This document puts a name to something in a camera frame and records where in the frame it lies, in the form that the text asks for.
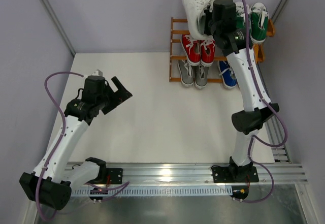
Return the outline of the white leather sneaker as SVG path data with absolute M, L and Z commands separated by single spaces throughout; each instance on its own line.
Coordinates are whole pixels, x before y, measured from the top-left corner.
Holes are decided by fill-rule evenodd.
M 204 34 L 205 12 L 210 0 L 182 0 L 190 35 L 196 40 L 206 40 L 208 35 Z

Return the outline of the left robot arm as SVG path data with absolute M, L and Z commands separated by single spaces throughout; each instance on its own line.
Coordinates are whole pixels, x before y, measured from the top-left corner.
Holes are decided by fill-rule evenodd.
M 95 157 L 87 158 L 70 174 L 64 172 L 77 143 L 92 121 L 100 113 L 106 115 L 132 97 L 117 77 L 111 80 L 116 90 L 103 76 L 85 78 L 77 97 L 59 112 L 62 125 L 42 160 L 31 173 L 23 173 L 20 177 L 19 183 L 27 197 L 38 206 L 45 205 L 59 211 L 70 200 L 72 191 L 86 183 L 106 182 L 106 162 Z

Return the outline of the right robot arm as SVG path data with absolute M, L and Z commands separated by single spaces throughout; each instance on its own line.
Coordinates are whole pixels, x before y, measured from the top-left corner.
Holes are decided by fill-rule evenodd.
M 226 167 L 212 166 L 215 183 L 258 182 L 251 152 L 257 134 L 279 105 L 272 103 L 258 74 L 249 30 L 237 28 L 233 0 L 214 0 L 206 12 L 205 32 L 211 35 L 233 69 L 242 95 L 243 110 L 231 116 L 237 131 L 235 150 Z

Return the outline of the red canvas sneaker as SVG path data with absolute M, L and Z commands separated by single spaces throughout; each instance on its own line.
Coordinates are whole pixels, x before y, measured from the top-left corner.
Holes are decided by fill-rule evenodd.
M 215 55 L 215 41 L 213 39 L 201 41 L 200 50 L 201 64 L 205 67 L 212 66 Z
M 201 61 L 200 41 L 194 39 L 191 35 L 182 35 L 181 46 L 185 53 L 187 62 L 191 66 L 198 66 Z

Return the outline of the grey canvas sneaker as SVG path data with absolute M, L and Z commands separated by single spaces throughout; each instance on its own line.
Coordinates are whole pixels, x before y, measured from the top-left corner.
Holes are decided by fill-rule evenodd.
M 184 87 L 193 85 L 193 68 L 187 60 L 178 60 L 177 67 L 180 73 L 181 83 Z
M 194 85 L 196 88 L 203 89 L 206 87 L 208 83 L 208 72 L 209 68 L 203 65 L 198 65 L 195 68 Z

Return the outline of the blue canvas sneaker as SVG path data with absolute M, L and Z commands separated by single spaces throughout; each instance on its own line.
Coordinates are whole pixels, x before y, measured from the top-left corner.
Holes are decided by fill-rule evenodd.
M 237 86 L 237 79 L 232 67 L 227 61 L 220 61 L 218 64 L 219 75 L 227 89 L 233 89 Z

